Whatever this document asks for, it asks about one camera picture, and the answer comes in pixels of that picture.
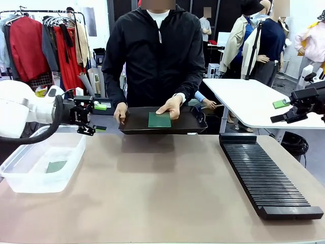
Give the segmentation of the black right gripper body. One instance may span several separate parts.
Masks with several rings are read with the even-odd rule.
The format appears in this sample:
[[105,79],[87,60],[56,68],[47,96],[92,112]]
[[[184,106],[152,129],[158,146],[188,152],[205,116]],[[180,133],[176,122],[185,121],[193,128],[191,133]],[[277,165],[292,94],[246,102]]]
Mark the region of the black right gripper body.
[[296,114],[324,115],[324,88],[310,87],[291,93],[290,104]]

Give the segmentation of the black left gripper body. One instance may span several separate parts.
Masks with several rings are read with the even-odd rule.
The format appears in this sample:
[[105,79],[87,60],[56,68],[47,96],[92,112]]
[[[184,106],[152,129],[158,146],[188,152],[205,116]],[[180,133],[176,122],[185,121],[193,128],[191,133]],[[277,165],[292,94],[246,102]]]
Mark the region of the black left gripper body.
[[73,102],[75,105],[70,109],[71,124],[90,124],[90,114],[94,108],[93,96],[75,96]]

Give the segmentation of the person's right hand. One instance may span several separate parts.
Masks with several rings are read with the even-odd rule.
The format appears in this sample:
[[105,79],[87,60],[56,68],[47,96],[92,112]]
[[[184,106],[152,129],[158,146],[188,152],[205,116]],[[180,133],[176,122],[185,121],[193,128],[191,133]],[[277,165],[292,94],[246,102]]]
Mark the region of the person's right hand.
[[114,118],[119,124],[123,125],[125,123],[127,109],[128,109],[127,104],[124,102],[120,102],[116,105]]

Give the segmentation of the person's left hand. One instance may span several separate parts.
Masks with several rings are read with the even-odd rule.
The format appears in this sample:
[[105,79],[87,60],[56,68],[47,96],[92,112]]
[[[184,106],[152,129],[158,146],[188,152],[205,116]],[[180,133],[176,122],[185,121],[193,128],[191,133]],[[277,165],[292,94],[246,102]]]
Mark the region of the person's left hand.
[[163,106],[161,106],[157,111],[157,115],[162,115],[168,112],[171,120],[176,120],[180,115],[180,107],[183,103],[182,94],[175,94],[173,97],[169,98]]

